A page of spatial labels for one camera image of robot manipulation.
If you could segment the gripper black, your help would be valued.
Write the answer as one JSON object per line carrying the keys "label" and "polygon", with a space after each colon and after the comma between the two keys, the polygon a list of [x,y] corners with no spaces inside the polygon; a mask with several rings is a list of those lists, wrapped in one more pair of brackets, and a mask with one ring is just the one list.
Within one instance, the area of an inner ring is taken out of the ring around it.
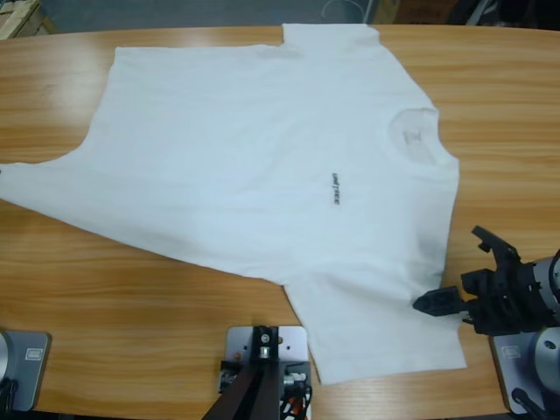
{"label": "gripper black", "polygon": [[552,326],[551,264],[541,259],[467,272],[461,281],[473,299],[464,302],[459,289],[450,286],[425,292],[412,306],[432,317],[465,311],[463,321],[486,336],[539,332]]}

